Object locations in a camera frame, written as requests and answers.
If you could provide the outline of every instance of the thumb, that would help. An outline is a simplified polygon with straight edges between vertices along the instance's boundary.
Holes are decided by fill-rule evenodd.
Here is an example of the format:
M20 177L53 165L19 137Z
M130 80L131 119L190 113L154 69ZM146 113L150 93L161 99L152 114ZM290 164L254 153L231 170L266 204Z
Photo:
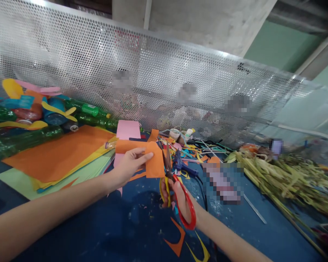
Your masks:
M145 154L141 156L140 158L136 159L137 164L140 166L144 163L146 163L148 160L150 160L153 157L153 153L150 152L148 154Z

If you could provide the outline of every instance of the pipe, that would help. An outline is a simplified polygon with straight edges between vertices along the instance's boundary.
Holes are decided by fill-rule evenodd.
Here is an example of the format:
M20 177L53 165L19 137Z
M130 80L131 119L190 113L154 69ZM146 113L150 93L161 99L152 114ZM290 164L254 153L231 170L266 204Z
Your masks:
M296 70L295 74L300 75L312 62L318 57L318 55L328 46L328 36L322 43L316 48L316 50L306 59L306 61Z
M145 19L144 19L144 23L143 23L143 28L146 30L148 30L148 28L149 28L149 17L151 15L151 8L152 8L152 0L147 0Z

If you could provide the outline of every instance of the red scissors handle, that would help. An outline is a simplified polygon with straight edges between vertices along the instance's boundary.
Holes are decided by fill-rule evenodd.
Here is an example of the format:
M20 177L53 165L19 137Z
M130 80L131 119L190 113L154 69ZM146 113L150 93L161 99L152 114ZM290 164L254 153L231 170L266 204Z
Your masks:
M190 209L190 212L191 212L191 223L187 223L186 219L183 217L183 215L181 214L181 211L180 211L180 207L179 207L179 202L177 202L177 209L179 210L179 216L180 216L180 219L183 223L183 225L185 226L185 228L189 229L189 230L194 230L194 228L196 227L196 222L197 222L197 218L196 218L196 211L194 210L194 206L193 206L193 203L191 201L191 198L190 196L188 195L185 187L183 186L183 184L180 182L180 180L177 178L177 176L175 174L172 174L173 178L175 181L178 181L181 185L181 188L185 194L185 197L186 197L186 201L188 203L188 207Z

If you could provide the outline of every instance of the perforated metal panel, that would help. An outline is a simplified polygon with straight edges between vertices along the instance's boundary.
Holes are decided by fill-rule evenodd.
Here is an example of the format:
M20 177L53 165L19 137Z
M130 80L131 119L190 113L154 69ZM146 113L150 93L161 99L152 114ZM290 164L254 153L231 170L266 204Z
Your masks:
M130 93L112 88L112 72L119 70L132 72ZM230 145L249 138L256 123L265 127L309 84L224 52L40 0L0 0L0 96L4 78L60 86L147 130L193 127L196 137ZM192 103L178 100L184 84L196 87ZM248 112L226 112L228 97L236 94L251 97Z

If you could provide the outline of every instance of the light green paper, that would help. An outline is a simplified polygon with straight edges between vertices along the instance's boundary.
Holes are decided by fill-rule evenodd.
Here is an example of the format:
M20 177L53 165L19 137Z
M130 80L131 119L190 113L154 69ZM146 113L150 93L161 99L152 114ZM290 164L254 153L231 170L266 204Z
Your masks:
M3 181L5 184L9 185L14 190L16 190L18 193L28 198L29 200L33 200L60 190L76 178L78 179L73 183L73 185L79 184L88 179L98 176L108 164L113 154L114 150L104 154L103 156L95 159L91 163L87 164L86 166L74 172L58 184L54 185L50 189L40 194L33 190L29 176L15 168L11 168L5 172L0 173L0 180Z

